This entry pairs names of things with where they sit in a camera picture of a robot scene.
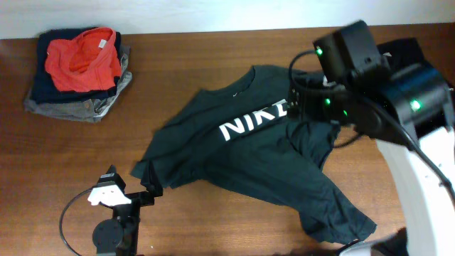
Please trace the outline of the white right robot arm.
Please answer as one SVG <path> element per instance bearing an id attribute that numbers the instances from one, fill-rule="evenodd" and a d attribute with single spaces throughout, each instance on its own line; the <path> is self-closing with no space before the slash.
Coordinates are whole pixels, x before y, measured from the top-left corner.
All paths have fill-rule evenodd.
<path id="1" fill-rule="evenodd" d="M 339 255 L 454 254 L 454 104 L 441 73 L 383 55 L 358 20 L 314 41 L 324 84 L 291 80 L 288 113 L 301 118 L 310 97 L 323 118 L 374 139 L 395 182 L 405 227 Z"/>

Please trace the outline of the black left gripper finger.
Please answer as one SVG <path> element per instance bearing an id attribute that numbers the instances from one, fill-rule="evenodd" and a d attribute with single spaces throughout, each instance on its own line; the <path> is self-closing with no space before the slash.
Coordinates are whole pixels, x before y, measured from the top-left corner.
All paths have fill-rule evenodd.
<path id="1" fill-rule="evenodd" d="M 142 161 L 141 166 L 143 167 L 143 174 L 140 184 L 152 194 L 156 192 L 156 186 L 154 184 L 154 168 L 149 161 Z"/>
<path id="2" fill-rule="evenodd" d="M 154 197 L 161 197 L 164 190 L 155 171 L 151 171 L 151 185 L 153 186 L 151 190 Z"/>

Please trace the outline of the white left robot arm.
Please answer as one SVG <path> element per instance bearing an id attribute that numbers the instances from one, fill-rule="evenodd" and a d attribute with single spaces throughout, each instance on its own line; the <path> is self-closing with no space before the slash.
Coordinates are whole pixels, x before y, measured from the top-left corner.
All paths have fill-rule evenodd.
<path id="1" fill-rule="evenodd" d="M 152 206 L 163 195 L 154 167 L 146 166 L 140 184 L 144 191 L 125 193 L 126 183 L 115 166 L 101 175 L 91 190 L 88 201 L 112 210 L 112 217 L 94 229 L 92 241 L 97 255 L 135 256 L 137 254 L 141 208 Z"/>

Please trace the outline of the dark green Nike t-shirt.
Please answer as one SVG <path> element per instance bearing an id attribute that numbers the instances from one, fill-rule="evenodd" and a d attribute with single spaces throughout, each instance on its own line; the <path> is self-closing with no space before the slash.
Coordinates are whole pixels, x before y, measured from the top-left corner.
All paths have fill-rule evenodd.
<path id="1" fill-rule="evenodd" d="M 305 72 L 254 65 L 227 87 L 199 91 L 154 133 L 132 175 L 149 161 L 165 188 L 205 180 L 297 210 L 319 242 L 366 239 L 375 223 L 323 173 L 339 126 L 287 116 L 292 73 Z"/>

